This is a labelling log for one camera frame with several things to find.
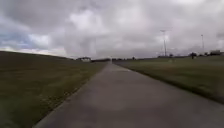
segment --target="grass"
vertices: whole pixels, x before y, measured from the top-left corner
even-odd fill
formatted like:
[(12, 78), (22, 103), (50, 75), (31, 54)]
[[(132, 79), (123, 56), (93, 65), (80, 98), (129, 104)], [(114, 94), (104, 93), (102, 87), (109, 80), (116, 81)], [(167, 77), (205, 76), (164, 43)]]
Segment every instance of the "grass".
[(224, 103), (224, 57), (151, 59), (117, 63), (123, 67)]
[(0, 127), (31, 128), (103, 65), (0, 52)]

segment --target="distant tree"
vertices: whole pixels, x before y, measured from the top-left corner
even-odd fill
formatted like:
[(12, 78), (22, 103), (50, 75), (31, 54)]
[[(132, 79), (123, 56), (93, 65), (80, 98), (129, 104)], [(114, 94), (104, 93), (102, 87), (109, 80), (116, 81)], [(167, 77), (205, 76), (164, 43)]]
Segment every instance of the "distant tree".
[(171, 54), (169, 55), (169, 57), (172, 58), (172, 57), (173, 57), (173, 54), (171, 53)]
[(222, 54), (222, 52), (220, 50), (213, 50), (210, 52), (211, 56), (217, 56), (217, 55), (219, 56), (221, 54)]
[(197, 54), (192, 52), (191, 54), (189, 54), (189, 56), (191, 56), (191, 58), (194, 59), (197, 56)]
[(206, 53), (205, 53), (205, 56), (209, 56), (209, 54), (206, 52)]

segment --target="cloud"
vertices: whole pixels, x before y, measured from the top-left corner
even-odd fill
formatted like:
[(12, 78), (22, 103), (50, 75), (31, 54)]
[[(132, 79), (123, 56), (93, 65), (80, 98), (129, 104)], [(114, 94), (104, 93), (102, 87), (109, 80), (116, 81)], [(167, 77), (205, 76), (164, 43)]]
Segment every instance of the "cloud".
[(223, 0), (0, 0), (0, 47), (74, 58), (153, 57), (164, 53), (160, 30), (167, 30), (169, 53), (201, 52), (201, 34), (206, 51), (223, 50), (223, 6)]

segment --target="building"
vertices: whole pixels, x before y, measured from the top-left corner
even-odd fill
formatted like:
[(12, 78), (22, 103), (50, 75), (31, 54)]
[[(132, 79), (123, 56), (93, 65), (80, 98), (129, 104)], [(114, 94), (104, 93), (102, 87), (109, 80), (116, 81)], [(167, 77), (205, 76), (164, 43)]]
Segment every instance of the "building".
[(79, 60), (79, 61), (82, 61), (82, 62), (91, 62), (91, 58), (89, 58), (89, 57), (81, 57), (81, 58), (78, 58), (76, 60)]

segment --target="asphalt path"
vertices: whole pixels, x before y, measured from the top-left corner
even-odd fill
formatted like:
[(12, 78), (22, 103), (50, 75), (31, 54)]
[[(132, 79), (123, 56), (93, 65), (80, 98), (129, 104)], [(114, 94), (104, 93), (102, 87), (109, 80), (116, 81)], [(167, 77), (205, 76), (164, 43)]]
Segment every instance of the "asphalt path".
[(108, 64), (35, 128), (224, 128), (224, 105)]

